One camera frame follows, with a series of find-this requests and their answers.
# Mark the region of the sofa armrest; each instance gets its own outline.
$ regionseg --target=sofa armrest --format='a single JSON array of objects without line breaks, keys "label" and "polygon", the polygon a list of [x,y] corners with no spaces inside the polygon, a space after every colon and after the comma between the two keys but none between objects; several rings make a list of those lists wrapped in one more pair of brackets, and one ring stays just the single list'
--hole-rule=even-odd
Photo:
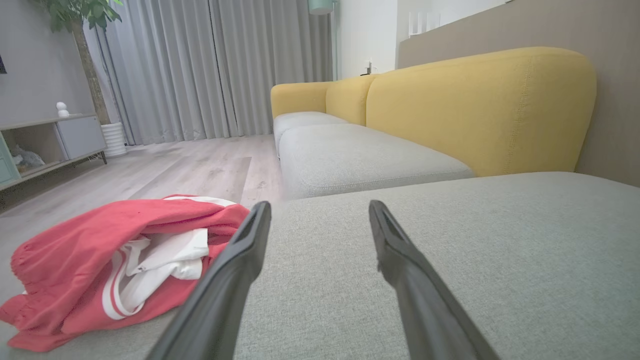
[{"label": "sofa armrest", "polygon": [[271,89],[273,118],[299,111],[326,112],[326,89],[332,81],[320,83],[280,84]]}]

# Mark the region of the gray wall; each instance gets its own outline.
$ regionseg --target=gray wall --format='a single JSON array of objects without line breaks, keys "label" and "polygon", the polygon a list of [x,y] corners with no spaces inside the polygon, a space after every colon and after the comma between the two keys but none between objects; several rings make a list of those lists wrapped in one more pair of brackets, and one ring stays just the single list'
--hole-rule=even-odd
[{"label": "gray wall", "polygon": [[94,112],[73,36],[51,33],[34,2],[2,0],[0,56],[0,125],[55,118],[58,101],[71,113]]},{"label": "gray wall", "polygon": [[401,42],[398,67],[527,46],[591,60],[598,99],[577,171],[640,186],[639,0],[515,0]]}]

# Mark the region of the window curtain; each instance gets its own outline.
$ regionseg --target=window curtain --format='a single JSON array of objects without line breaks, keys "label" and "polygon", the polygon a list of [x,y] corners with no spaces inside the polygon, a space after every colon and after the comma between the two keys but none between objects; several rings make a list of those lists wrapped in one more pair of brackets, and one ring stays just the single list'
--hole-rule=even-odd
[{"label": "window curtain", "polygon": [[99,35],[129,142],[273,131],[271,87],[332,78],[307,0],[132,0]]}]

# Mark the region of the sofa seat cushion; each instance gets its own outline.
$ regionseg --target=sofa seat cushion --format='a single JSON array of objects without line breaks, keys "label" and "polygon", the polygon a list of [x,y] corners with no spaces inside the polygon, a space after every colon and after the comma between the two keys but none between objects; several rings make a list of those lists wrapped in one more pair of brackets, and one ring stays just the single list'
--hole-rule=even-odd
[{"label": "sofa seat cushion", "polygon": [[531,173],[275,206],[236,359],[408,359],[376,269],[382,200],[501,359],[637,359],[640,189]]},{"label": "sofa seat cushion", "polygon": [[280,138],[285,131],[294,127],[308,125],[349,124],[346,120],[318,111],[288,113],[273,119],[273,137],[276,142],[276,154],[280,155]]},{"label": "sofa seat cushion", "polygon": [[441,152],[353,124],[288,130],[280,167],[289,199],[473,177]]}]

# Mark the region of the white wall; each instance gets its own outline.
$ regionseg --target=white wall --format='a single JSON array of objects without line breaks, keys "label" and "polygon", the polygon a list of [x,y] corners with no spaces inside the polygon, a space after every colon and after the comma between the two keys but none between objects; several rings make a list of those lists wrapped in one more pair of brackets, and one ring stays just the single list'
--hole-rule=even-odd
[{"label": "white wall", "polygon": [[74,37],[51,33],[49,15],[36,2],[2,0],[0,56],[7,74],[0,74],[0,124],[51,119],[56,102],[71,113],[93,113]]},{"label": "white wall", "polygon": [[374,73],[396,68],[398,0],[340,0],[340,78],[366,73],[373,59]]},{"label": "white wall", "polygon": [[431,11],[440,13],[440,25],[460,20],[498,5],[505,0],[432,0]]}]

